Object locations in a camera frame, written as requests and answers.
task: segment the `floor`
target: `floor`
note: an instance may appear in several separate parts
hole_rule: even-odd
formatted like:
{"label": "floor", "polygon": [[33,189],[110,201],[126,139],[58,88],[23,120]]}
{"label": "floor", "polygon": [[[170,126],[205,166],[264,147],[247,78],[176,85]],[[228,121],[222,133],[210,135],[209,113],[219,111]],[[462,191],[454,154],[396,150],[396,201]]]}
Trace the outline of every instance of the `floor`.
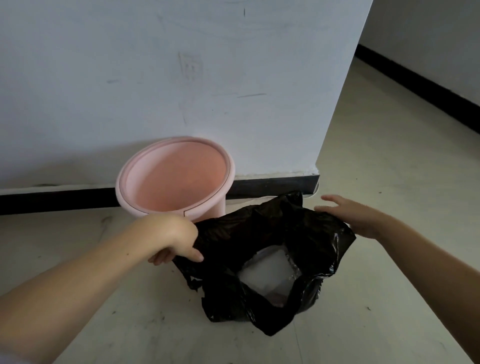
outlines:
{"label": "floor", "polygon": [[[319,193],[392,214],[480,269],[480,135],[354,60],[318,158]],[[120,208],[0,217],[0,293],[132,221]],[[470,363],[374,241],[273,337],[212,324],[172,265],[141,264],[57,363]]]}

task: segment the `forearm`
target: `forearm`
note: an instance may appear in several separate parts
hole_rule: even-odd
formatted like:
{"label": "forearm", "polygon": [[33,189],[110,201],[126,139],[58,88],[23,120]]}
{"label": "forearm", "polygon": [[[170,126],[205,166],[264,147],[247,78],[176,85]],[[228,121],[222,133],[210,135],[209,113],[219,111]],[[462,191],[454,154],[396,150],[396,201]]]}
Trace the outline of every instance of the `forearm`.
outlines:
{"label": "forearm", "polygon": [[0,298],[0,347],[50,363],[68,346],[119,280],[155,251],[123,234],[60,264]]}
{"label": "forearm", "polygon": [[480,363],[480,273],[394,218],[379,242],[470,358]]}

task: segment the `wall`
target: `wall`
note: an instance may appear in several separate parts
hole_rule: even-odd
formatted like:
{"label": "wall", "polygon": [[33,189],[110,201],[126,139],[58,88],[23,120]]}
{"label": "wall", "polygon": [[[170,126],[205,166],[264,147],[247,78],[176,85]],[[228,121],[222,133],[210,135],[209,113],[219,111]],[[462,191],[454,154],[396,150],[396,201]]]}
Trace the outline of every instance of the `wall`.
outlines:
{"label": "wall", "polygon": [[158,138],[316,172],[371,0],[3,0],[0,188],[112,183]]}
{"label": "wall", "polygon": [[360,44],[480,105],[480,2],[374,0]]}

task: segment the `trash can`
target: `trash can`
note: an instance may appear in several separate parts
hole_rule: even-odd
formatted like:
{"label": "trash can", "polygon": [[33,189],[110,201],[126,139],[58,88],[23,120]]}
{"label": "trash can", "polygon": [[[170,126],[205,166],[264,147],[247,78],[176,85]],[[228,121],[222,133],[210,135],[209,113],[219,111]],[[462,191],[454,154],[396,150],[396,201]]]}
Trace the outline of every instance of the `trash can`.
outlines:
{"label": "trash can", "polygon": [[135,154],[120,171],[115,192],[134,216],[170,212],[197,222],[225,214],[234,177],[233,159],[219,144],[171,138]]}

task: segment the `black baseboard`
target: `black baseboard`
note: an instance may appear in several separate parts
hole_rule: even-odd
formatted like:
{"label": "black baseboard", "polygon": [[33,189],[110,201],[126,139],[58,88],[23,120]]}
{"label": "black baseboard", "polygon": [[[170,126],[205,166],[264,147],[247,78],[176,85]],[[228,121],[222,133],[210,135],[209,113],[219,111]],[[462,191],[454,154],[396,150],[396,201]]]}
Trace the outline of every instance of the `black baseboard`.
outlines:
{"label": "black baseboard", "polygon": [[365,46],[359,44],[355,56],[470,129],[480,133],[480,106]]}
{"label": "black baseboard", "polygon": [[[317,182],[318,175],[235,180],[227,199],[278,196],[293,190],[313,194]],[[113,187],[0,195],[0,215],[117,206],[120,205]]]}

